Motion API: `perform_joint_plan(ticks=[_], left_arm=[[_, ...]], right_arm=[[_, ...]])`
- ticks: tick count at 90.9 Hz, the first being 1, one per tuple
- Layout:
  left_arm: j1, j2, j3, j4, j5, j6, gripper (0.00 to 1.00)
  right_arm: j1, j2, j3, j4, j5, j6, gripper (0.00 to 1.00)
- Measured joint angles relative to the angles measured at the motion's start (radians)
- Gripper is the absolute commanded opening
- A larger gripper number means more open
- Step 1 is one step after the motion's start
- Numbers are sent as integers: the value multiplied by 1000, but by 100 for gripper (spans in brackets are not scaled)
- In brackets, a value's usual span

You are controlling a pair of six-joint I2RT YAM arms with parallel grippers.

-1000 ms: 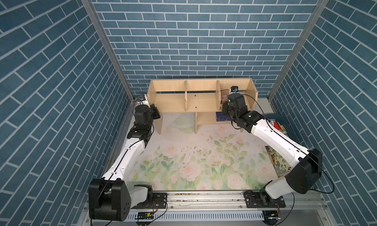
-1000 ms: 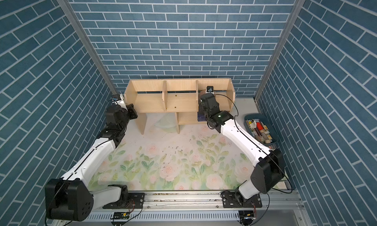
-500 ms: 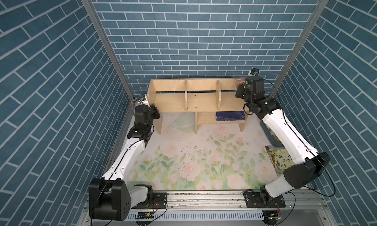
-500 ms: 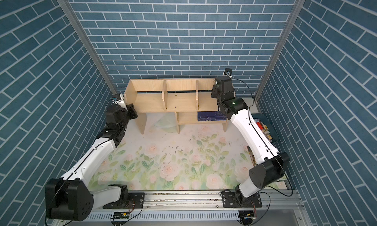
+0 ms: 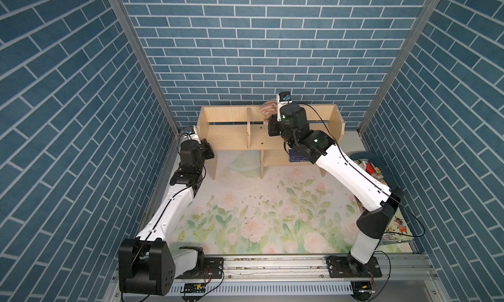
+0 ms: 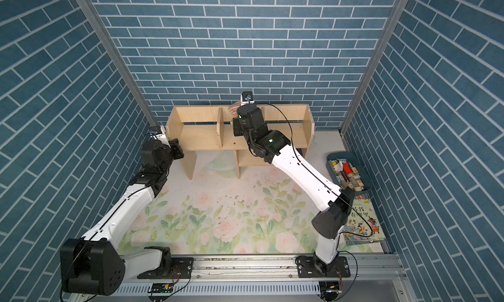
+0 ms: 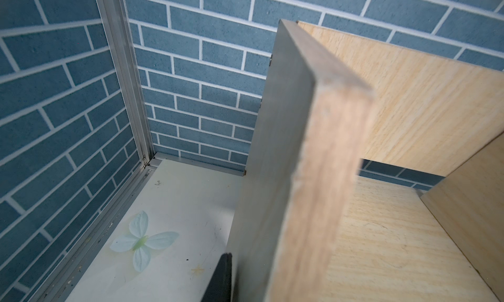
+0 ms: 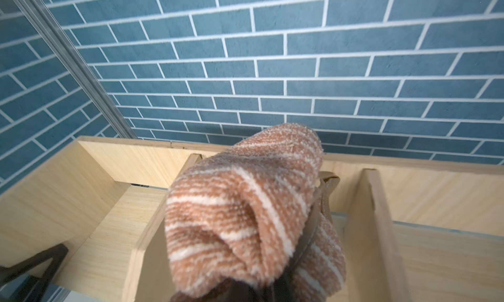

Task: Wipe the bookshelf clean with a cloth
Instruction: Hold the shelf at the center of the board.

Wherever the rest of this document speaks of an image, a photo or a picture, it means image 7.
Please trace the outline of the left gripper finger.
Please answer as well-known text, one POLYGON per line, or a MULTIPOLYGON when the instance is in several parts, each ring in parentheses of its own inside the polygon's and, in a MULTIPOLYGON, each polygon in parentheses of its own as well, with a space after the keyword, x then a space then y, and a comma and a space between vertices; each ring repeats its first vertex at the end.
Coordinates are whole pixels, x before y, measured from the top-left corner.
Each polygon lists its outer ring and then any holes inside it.
POLYGON ((223 253, 213 272, 201 302, 231 302, 232 254, 223 253))

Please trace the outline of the light wooden bookshelf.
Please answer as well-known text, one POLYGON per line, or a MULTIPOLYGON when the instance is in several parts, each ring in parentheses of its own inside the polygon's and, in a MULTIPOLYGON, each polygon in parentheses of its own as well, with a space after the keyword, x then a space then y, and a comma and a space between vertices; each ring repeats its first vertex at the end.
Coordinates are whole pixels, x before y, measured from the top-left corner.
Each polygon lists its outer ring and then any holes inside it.
POLYGON ((502 301, 503 73, 281 20, 233 301, 502 301))

